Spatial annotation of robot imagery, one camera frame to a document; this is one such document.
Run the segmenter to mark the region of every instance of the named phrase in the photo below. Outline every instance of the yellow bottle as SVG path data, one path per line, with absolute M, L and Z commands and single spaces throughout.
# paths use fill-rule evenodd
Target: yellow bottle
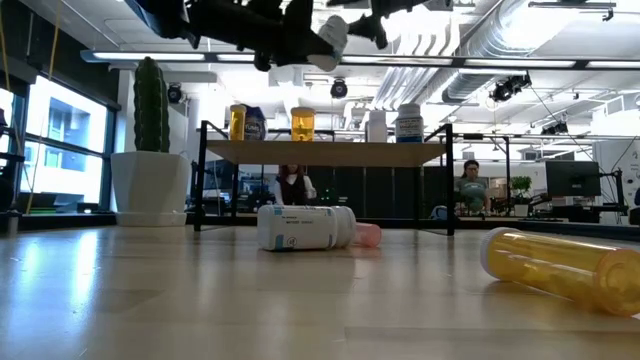
M 497 228 L 481 245 L 482 267 L 505 281 L 531 286 L 615 315 L 640 313 L 640 253 Z
M 231 140 L 244 140 L 244 121 L 247 115 L 247 107 L 244 105 L 231 105 L 231 126 L 229 137 Z
M 291 140 L 313 141 L 316 111 L 311 108 L 291 109 Z

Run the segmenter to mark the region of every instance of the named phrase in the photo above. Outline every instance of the pink bottle cap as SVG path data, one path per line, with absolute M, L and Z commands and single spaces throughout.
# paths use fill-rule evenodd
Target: pink bottle cap
M 356 223 L 356 240 L 355 244 L 363 247 L 378 247 L 382 240 L 382 230 L 378 225 Z

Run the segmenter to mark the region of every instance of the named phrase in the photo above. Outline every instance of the wooden shelf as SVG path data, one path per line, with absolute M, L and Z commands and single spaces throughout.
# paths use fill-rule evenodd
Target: wooden shelf
M 440 144 L 209 140 L 207 148 L 234 164 L 419 167 L 444 154 Z

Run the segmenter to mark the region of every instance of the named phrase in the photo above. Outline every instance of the yellow pill bottle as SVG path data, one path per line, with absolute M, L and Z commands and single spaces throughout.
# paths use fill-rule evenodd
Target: yellow pill bottle
M 497 228 L 482 239 L 484 270 L 576 302 L 582 308 L 640 313 L 640 253 Z

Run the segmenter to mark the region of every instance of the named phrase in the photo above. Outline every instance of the cactus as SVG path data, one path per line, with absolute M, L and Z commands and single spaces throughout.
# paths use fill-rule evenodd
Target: cactus
M 169 152 L 167 84 L 158 63 L 146 57 L 136 69 L 135 145 L 138 151 Z

